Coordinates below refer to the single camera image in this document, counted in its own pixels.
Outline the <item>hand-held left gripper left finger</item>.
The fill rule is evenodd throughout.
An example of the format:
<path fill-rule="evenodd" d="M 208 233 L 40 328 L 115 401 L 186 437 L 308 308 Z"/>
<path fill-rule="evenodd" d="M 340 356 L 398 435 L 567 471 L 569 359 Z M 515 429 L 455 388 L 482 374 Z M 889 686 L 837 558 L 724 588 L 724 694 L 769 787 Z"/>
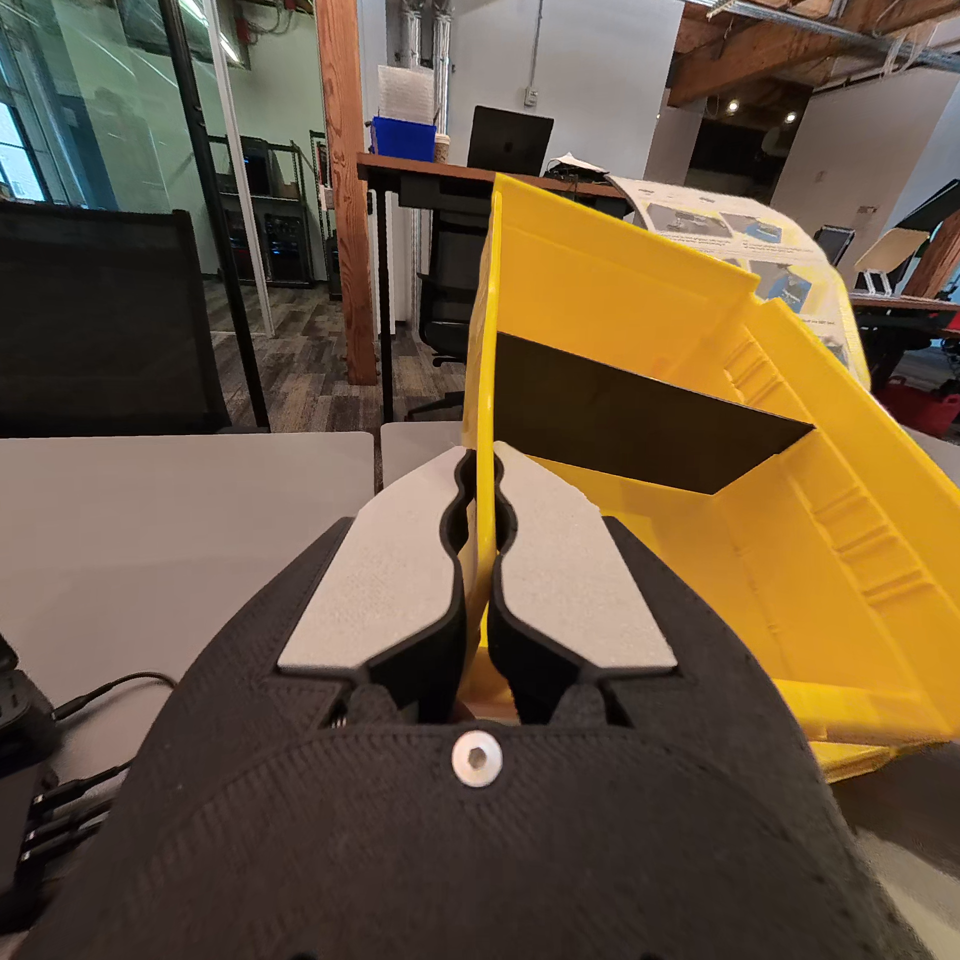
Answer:
<path fill-rule="evenodd" d="M 460 551 L 474 450 L 453 446 L 386 486 L 348 525 L 276 662 L 291 677 L 386 689 L 424 724 L 450 720 L 469 653 Z"/>

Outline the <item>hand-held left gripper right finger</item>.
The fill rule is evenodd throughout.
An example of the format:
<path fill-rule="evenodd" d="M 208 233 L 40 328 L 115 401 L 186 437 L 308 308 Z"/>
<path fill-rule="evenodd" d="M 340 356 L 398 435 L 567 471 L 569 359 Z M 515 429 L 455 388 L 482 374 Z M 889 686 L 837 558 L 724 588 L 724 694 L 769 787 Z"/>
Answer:
<path fill-rule="evenodd" d="M 577 685 L 674 673 L 677 656 L 599 508 L 509 443 L 493 452 L 486 642 L 520 722 L 546 724 Z"/>

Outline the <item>yellow plastic bin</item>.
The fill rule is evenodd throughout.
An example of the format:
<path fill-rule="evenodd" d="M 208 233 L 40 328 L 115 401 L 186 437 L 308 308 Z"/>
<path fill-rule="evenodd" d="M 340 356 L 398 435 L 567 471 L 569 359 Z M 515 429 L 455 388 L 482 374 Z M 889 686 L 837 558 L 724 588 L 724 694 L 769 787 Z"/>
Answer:
<path fill-rule="evenodd" d="M 463 442 L 485 612 L 499 333 L 813 426 L 707 495 L 530 457 L 624 527 L 772 679 L 831 782 L 958 741 L 958 486 L 759 279 L 498 174 Z"/>

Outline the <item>black bin divider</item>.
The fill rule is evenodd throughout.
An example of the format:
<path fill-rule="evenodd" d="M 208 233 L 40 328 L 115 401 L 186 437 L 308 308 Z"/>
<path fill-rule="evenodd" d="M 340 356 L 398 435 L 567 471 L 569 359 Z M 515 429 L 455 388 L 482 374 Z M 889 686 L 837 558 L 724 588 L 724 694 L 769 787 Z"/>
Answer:
<path fill-rule="evenodd" d="M 493 437 L 530 457 L 708 496 L 814 429 L 507 333 L 493 416 Z"/>

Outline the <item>black office chair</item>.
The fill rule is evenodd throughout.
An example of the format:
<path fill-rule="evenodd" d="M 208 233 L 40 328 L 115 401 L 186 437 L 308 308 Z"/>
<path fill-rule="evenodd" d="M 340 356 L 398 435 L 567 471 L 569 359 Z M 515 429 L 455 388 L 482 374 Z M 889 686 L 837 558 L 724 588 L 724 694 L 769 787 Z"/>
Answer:
<path fill-rule="evenodd" d="M 430 230 L 429 267 L 417 274 L 418 336 L 433 351 L 435 367 L 465 365 L 488 218 L 438 209 Z"/>

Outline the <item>metal shelf rack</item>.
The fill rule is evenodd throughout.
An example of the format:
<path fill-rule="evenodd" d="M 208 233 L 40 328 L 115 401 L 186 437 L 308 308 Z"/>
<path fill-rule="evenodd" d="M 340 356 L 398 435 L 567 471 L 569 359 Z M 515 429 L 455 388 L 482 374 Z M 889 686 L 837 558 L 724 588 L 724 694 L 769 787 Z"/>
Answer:
<path fill-rule="evenodd" d="M 212 136 L 209 144 L 238 278 L 253 285 L 253 243 L 247 235 L 229 140 Z M 241 146 L 265 281 L 271 287 L 309 289 L 317 276 L 304 153 L 293 141 L 277 144 L 250 136 L 241 138 Z"/>

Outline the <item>black mesh chair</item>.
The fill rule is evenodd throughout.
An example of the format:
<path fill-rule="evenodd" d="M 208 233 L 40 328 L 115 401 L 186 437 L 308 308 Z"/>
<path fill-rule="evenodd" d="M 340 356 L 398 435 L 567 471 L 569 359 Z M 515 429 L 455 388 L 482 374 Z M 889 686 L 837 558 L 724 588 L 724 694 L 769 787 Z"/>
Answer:
<path fill-rule="evenodd" d="M 2 201 L 2 438 L 262 432 L 229 413 L 188 212 Z"/>

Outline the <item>printed paper sheet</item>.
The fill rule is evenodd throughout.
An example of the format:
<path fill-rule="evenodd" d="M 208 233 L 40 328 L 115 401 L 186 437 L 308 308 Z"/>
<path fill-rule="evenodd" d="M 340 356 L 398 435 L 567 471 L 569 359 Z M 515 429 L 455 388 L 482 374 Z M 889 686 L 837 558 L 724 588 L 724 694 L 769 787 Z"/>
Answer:
<path fill-rule="evenodd" d="M 870 373 L 841 274 L 785 214 L 759 201 L 607 174 L 634 222 L 758 278 L 762 302 L 781 301 L 866 389 Z"/>

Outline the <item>red plastic bin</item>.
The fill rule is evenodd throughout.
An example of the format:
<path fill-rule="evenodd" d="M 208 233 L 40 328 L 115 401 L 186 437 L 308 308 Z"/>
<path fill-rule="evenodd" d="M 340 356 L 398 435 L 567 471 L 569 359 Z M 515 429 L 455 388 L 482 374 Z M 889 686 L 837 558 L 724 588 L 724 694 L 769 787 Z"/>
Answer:
<path fill-rule="evenodd" d="M 959 416 L 958 381 L 949 379 L 930 390 L 892 376 L 875 398 L 902 426 L 937 439 L 945 438 Z"/>

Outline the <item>black electronic device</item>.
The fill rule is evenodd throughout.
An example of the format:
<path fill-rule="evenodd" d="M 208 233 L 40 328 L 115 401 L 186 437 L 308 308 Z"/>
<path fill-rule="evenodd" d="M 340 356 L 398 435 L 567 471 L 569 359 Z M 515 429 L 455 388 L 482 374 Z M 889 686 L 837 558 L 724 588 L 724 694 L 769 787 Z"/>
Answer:
<path fill-rule="evenodd" d="M 33 810 L 51 786 L 50 758 L 61 745 L 53 705 L 20 669 L 14 648 L 1 639 L 1 930 L 9 933 L 32 910 L 40 881 L 21 861 L 27 835 L 40 815 Z"/>

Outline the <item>blue plastic bin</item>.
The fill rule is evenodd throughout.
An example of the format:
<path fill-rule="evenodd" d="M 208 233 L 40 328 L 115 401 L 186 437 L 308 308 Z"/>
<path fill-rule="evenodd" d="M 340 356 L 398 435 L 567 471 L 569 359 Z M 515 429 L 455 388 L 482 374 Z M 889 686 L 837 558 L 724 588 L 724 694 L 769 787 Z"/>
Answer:
<path fill-rule="evenodd" d="M 379 157 L 434 162 L 437 127 L 375 115 L 370 122 L 371 152 Z"/>

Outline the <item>black laptop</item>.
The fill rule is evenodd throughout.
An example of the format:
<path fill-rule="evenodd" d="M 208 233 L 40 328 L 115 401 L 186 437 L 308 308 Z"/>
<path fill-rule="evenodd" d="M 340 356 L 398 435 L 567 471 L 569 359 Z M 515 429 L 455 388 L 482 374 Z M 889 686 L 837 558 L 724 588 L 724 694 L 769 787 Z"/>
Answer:
<path fill-rule="evenodd" d="M 478 104 L 474 108 L 466 166 L 539 177 L 554 123 L 552 117 Z"/>

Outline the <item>bubble wrap sheet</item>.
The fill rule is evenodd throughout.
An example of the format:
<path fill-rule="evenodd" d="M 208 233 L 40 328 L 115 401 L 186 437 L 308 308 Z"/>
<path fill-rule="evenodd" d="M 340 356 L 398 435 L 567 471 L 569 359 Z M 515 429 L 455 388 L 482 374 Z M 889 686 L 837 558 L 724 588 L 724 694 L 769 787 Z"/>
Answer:
<path fill-rule="evenodd" d="M 378 65 L 379 115 L 435 126 L 434 71 L 423 66 Z"/>

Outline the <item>black door frame post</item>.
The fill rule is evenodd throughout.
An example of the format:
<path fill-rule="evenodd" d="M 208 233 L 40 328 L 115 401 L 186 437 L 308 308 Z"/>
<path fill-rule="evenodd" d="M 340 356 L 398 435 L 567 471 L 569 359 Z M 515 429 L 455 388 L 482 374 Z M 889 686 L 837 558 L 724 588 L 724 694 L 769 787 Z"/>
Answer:
<path fill-rule="evenodd" d="M 268 433 L 271 424 L 266 398 L 259 377 L 253 335 L 246 304 L 236 270 L 225 210 L 217 184 L 217 174 L 210 150 L 206 119 L 193 69 L 193 59 L 186 37 L 181 7 L 177 1 L 159 1 L 164 33 L 170 48 L 174 77 L 183 107 L 187 132 L 198 171 L 211 234 L 221 268 L 222 284 L 232 319 L 237 349 L 246 378 L 251 412 L 256 426 Z"/>

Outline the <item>grey wall conduits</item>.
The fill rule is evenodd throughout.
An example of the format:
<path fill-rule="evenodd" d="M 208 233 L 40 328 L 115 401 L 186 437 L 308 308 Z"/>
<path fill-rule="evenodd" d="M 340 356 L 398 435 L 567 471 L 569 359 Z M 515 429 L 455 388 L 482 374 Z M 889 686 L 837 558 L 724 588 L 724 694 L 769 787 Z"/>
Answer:
<path fill-rule="evenodd" d="M 406 44 L 402 60 L 414 69 L 429 67 L 432 70 L 437 132 L 447 135 L 452 76 L 452 2 L 401 1 L 400 11 Z"/>

